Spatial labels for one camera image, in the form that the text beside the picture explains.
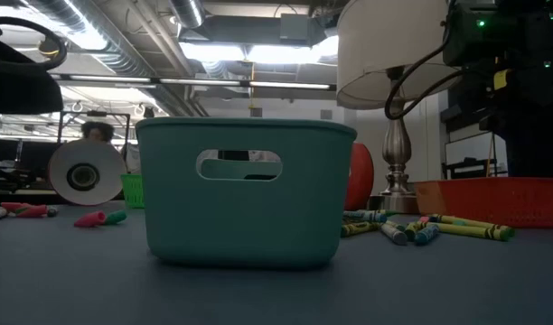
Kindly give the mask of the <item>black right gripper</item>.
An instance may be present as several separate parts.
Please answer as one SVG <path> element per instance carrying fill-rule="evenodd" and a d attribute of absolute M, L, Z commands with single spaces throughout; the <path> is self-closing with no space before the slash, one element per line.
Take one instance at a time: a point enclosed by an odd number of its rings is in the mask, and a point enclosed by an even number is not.
<path fill-rule="evenodd" d="M 458 3 L 444 62 L 462 69 L 449 91 L 459 116 L 504 135 L 511 177 L 553 177 L 553 125 L 543 122 L 543 3 Z"/>

